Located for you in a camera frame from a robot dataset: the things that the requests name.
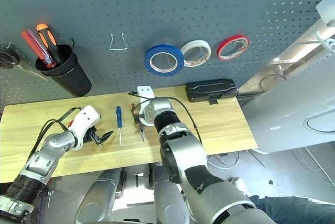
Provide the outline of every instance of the blue screwdriver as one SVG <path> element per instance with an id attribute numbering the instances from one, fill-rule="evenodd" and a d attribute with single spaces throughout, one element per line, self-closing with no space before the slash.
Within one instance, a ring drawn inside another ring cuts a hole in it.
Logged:
<path id="1" fill-rule="evenodd" d="M 116 107 L 116 117 L 117 117 L 117 127 L 119 128 L 120 133 L 120 145 L 122 145 L 122 137 L 121 137 L 121 127 L 122 127 L 122 116 L 121 116 L 121 107 Z"/>

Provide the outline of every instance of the blue tape roll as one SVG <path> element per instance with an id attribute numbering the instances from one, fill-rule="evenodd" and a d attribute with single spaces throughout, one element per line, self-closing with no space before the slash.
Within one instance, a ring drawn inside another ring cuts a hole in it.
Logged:
<path id="1" fill-rule="evenodd" d="M 175 61 L 176 65 L 170 69 L 164 70 L 157 68 L 153 65 L 152 59 L 155 55 L 161 54 L 161 53 L 167 53 L 171 55 Z M 167 45 L 167 44 L 159 44 L 152 48 L 150 48 L 145 56 L 144 56 L 144 65 L 153 74 L 159 75 L 159 76 L 172 76 L 174 74 L 177 74 L 180 72 L 184 66 L 184 54 L 180 51 L 180 49 Z"/>

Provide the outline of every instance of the tape roll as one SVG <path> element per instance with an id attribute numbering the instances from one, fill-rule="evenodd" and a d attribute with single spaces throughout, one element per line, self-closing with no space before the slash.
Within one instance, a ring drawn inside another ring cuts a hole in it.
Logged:
<path id="1" fill-rule="evenodd" d="M 196 67 L 196 66 L 202 65 L 210 57 L 210 54 L 211 54 L 210 46 L 209 46 L 208 42 L 203 41 L 203 40 L 195 40 L 195 41 L 188 42 L 187 44 L 185 44 L 181 48 L 181 52 L 185 56 L 185 53 L 187 51 L 189 51 L 191 49 L 194 49 L 194 48 L 205 48 L 206 52 L 204 52 L 204 55 L 201 58 L 199 58 L 198 60 L 195 60 L 195 61 L 184 60 L 184 66 L 185 67 Z"/>
<path id="2" fill-rule="evenodd" d="M 173 57 L 175 60 L 175 65 L 168 69 L 160 69 L 155 66 L 152 62 L 152 59 L 158 54 L 167 54 Z M 167 45 L 159 44 L 150 48 L 144 55 L 144 65 L 153 74 L 159 76 L 172 76 L 180 72 L 184 66 L 184 55 L 180 49 Z"/>
<path id="3" fill-rule="evenodd" d="M 230 53 L 228 55 L 222 55 L 222 50 L 229 44 L 231 43 L 234 43 L 234 42 L 240 42 L 242 43 L 242 46 L 239 47 L 235 52 L 233 53 Z M 234 58 L 237 58 L 240 54 L 242 54 L 246 49 L 247 47 L 249 46 L 250 44 L 250 41 L 249 41 L 249 38 L 243 34 L 239 34 L 239 35 L 235 35 L 235 36 L 232 36 L 228 39 L 226 39 L 225 41 L 223 41 L 220 46 L 218 47 L 216 53 L 218 54 L 218 58 L 220 60 L 231 60 L 231 59 L 234 59 Z"/>

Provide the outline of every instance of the silver hook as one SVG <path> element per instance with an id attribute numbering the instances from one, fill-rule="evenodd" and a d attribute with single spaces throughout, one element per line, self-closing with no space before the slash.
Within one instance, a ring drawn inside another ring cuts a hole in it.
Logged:
<path id="1" fill-rule="evenodd" d="M 111 48 L 111 45 L 113 44 L 113 33 L 112 33 L 112 34 L 110 34 L 111 42 L 110 42 L 109 50 L 127 50 L 128 49 L 128 45 L 125 41 L 124 33 L 122 32 L 121 35 L 122 35 L 122 40 L 123 40 L 126 47 L 125 48 L 120 48 L 120 49 L 112 49 Z"/>

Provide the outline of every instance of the red tape roll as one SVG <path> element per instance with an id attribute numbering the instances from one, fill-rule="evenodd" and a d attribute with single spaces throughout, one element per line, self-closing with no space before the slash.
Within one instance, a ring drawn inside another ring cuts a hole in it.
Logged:
<path id="1" fill-rule="evenodd" d="M 229 44 L 234 43 L 234 42 L 240 42 L 242 43 L 242 46 L 237 49 L 237 51 L 230 53 L 229 55 L 222 55 L 221 52 L 222 50 Z M 243 34 L 238 34 L 235 36 L 232 36 L 225 41 L 223 41 L 220 46 L 218 47 L 216 53 L 218 54 L 218 58 L 220 60 L 226 61 L 226 60 L 231 60 L 234 58 L 237 58 L 240 54 L 242 54 L 247 47 L 249 46 L 250 41 L 249 38 L 246 35 Z"/>

